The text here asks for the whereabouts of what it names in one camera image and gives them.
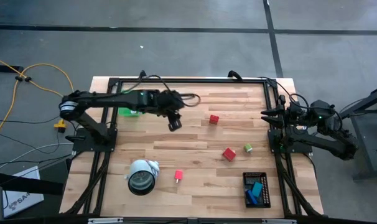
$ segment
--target wood grain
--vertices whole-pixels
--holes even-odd
[[[109,77],[93,77],[90,91],[105,92]],[[278,81],[295,92],[290,78]],[[129,88],[131,83],[124,83]],[[180,110],[183,128],[171,133],[167,119],[152,114],[138,118],[118,116],[118,139],[112,153],[101,214],[125,217],[283,217],[281,196],[274,156],[269,152],[268,124],[261,120],[266,109],[263,86],[259,84],[171,83],[181,93],[196,93],[202,103]],[[163,90],[158,83],[143,83],[139,88]],[[102,109],[87,111],[100,120]],[[211,114],[220,117],[217,126],[208,123]],[[243,146],[250,143],[252,154]],[[236,151],[233,162],[222,157],[226,147]],[[78,199],[86,187],[93,153],[85,152],[72,163],[63,196],[61,212]],[[161,173],[155,189],[148,195],[135,196],[128,190],[124,176],[136,159],[157,160]],[[322,212],[312,164],[303,155],[293,155],[298,187],[304,196]],[[184,179],[174,180],[176,169]],[[243,172],[266,172],[271,208],[246,209],[242,184]],[[92,200],[95,204],[97,189]],[[287,190],[290,208],[292,194]]]

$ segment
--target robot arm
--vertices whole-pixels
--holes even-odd
[[[310,105],[307,111],[303,111],[297,103],[290,102],[290,107],[284,107],[284,96],[279,97],[279,104],[276,108],[262,111],[262,119],[284,131],[276,138],[279,144],[288,147],[294,142],[300,142],[309,146],[325,149],[336,157],[343,160],[353,159],[358,149],[357,140],[349,131],[342,129],[342,121],[337,119],[333,106],[317,100]],[[317,132],[334,138],[335,141],[299,133],[296,126],[317,127]]]
[[[177,91],[132,90],[127,93],[89,93],[75,91],[64,96],[58,106],[60,117],[76,121],[87,129],[98,142],[107,141],[108,129],[105,124],[97,123],[85,113],[88,108],[125,107],[130,110],[168,117],[169,130],[182,127],[179,109],[184,107],[183,99]]]

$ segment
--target black clamp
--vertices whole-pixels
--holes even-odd
[[[267,78],[266,83],[273,88],[277,88],[277,81],[275,81],[274,79]]]
[[[18,75],[16,75],[16,77],[14,77],[17,81],[21,82],[22,81],[22,78]]]
[[[231,70],[230,72],[228,72],[227,78],[233,78],[233,77],[236,78],[237,81],[239,81],[239,82],[243,82],[244,81],[243,78],[241,78],[241,76],[238,73],[236,73],[235,71]]]
[[[144,70],[141,70],[140,74],[139,74],[139,79],[142,79],[143,77],[146,77],[147,74]]]

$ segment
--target red block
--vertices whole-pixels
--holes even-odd
[[[183,179],[183,171],[182,170],[176,170],[175,179],[176,179],[176,183],[179,182],[179,180]]]
[[[218,121],[219,121],[219,117],[216,115],[211,115],[211,117],[209,118],[210,124],[218,124]]]
[[[228,161],[233,161],[234,157],[236,157],[236,153],[231,150],[230,148],[227,148],[224,153],[223,153],[223,156],[228,160]]]

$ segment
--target gray floor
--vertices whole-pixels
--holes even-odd
[[[277,29],[377,30],[377,0],[269,3]],[[0,24],[4,23],[267,27],[262,0],[2,0]],[[277,35],[276,39],[284,77],[293,78],[297,92],[310,102],[321,99],[340,109],[377,88],[377,36]],[[162,76],[225,77],[229,70],[245,77],[276,76],[268,34],[0,30],[0,58],[25,67],[56,64],[80,90],[89,88],[94,75],[138,75],[143,69]],[[65,94],[70,91],[63,75],[52,68],[35,68],[29,74],[43,86]],[[14,75],[0,73],[0,119],[9,107],[13,85]],[[9,119],[44,121],[57,115],[59,101],[58,96],[22,83]],[[7,123],[1,133],[38,147],[57,142],[52,124]],[[0,162],[28,150],[31,148],[0,136]],[[48,159],[70,150],[70,146],[60,146],[51,155],[33,152],[23,159]],[[344,162],[325,151],[316,150],[314,161],[325,214],[377,222],[377,180],[354,183],[351,177],[359,170],[356,161]],[[10,164],[0,172],[13,174],[29,166]]]

